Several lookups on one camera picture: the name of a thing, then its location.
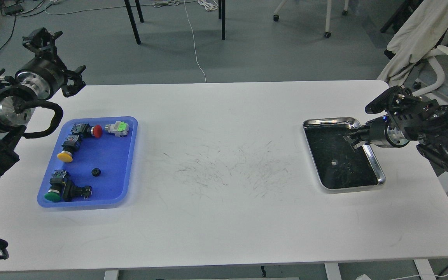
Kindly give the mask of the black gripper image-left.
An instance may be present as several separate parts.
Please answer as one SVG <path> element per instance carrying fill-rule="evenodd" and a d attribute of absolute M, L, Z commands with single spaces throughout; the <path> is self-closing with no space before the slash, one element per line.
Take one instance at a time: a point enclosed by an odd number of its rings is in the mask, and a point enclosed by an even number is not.
<path fill-rule="evenodd" d="M 58 90 L 69 98 L 86 85 L 82 79 L 86 66 L 71 71 L 58 56 L 55 41 L 62 34 L 62 31 L 50 33 L 41 27 L 23 37 L 23 47 L 35 57 L 16 72 L 15 78 L 18 84 L 32 89 L 39 100 L 51 99 Z"/>

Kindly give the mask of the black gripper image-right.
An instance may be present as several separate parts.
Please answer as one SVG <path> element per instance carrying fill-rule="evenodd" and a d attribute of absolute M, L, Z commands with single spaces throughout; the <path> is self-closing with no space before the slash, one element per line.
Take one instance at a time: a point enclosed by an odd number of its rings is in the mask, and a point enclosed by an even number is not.
<path fill-rule="evenodd" d="M 402 131 L 391 127 L 387 116 L 372 119 L 366 122 L 366 126 L 349 129 L 343 137 L 351 141 L 353 150 L 368 144 L 382 148 L 402 148 L 409 143 Z"/>

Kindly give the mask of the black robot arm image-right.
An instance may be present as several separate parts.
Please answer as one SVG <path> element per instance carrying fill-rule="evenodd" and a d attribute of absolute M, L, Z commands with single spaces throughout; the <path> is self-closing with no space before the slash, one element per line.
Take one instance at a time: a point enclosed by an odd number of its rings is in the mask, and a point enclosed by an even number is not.
<path fill-rule="evenodd" d="M 448 105 L 425 101 L 407 87 L 393 86 L 369 102 L 365 111 L 386 115 L 345 134 L 353 149 L 363 145 L 402 148 L 418 141 L 418 152 L 448 172 Z"/>

